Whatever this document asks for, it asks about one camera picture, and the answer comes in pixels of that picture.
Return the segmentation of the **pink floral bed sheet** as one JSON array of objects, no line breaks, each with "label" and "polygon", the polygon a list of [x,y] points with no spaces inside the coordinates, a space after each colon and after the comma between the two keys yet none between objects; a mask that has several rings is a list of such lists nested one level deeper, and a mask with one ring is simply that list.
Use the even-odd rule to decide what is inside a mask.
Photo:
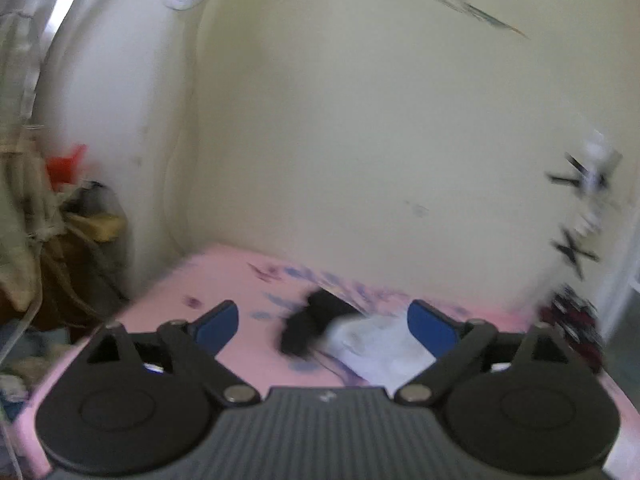
[{"label": "pink floral bed sheet", "polygon": [[[271,386],[337,387],[349,380],[361,386],[360,379],[350,376],[341,365],[329,361],[326,368],[324,361],[323,365],[296,361],[277,350],[282,318],[306,304],[306,297],[316,288],[327,289],[366,313],[399,313],[418,296],[397,288],[363,285],[256,252],[214,245],[180,263],[122,312],[118,320],[130,332],[152,332],[160,323],[174,318],[193,321],[221,301],[233,300],[239,308],[239,330],[218,359],[261,394]],[[526,310],[513,314],[479,309],[476,304],[460,307],[432,298],[424,300],[450,318],[484,318],[506,332],[524,332],[533,317]],[[85,343],[86,338],[79,339],[53,365],[13,423],[13,442],[30,470],[27,478],[40,479],[51,469],[36,437],[35,414],[43,397]],[[639,414],[610,376],[601,375],[600,382],[622,418],[606,470],[615,479],[639,479]]]}]

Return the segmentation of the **white small garment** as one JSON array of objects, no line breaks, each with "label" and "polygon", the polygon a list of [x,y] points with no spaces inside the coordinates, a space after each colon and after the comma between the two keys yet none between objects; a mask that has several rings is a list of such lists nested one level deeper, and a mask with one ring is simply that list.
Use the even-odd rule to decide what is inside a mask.
[{"label": "white small garment", "polygon": [[352,315],[326,329],[318,350],[371,386],[394,393],[436,358],[414,338],[403,315]]}]

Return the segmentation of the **black small garment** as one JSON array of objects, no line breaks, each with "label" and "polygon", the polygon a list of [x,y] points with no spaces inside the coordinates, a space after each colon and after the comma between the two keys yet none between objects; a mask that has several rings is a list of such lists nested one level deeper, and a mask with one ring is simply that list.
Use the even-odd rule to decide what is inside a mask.
[{"label": "black small garment", "polygon": [[279,351],[285,356],[307,359],[333,322],[360,315],[357,308],[332,292],[314,290],[307,296],[306,304],[284,320]]}]

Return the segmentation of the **grey window curtain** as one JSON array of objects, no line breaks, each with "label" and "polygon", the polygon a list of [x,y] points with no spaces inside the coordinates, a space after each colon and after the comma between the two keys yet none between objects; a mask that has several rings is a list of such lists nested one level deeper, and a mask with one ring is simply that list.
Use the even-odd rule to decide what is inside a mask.
[{"label": "grey window curtain", "polygon": [[32,115],[75,1],[1,0],[1,291],[17,312],[39,294],[41,245],[63,229]]}]

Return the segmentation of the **red black patterned clothes pile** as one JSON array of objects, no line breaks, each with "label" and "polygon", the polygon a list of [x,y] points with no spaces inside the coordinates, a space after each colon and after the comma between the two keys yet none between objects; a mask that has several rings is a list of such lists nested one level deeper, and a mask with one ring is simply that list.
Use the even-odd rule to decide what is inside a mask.
[{"label": "red black patterned clothes pile", "polygon": [[538,309],[538,320],[553,326],[587,363],[594,374],[603,367],[603,340],[596,309],[568,285],[556,290]]}]

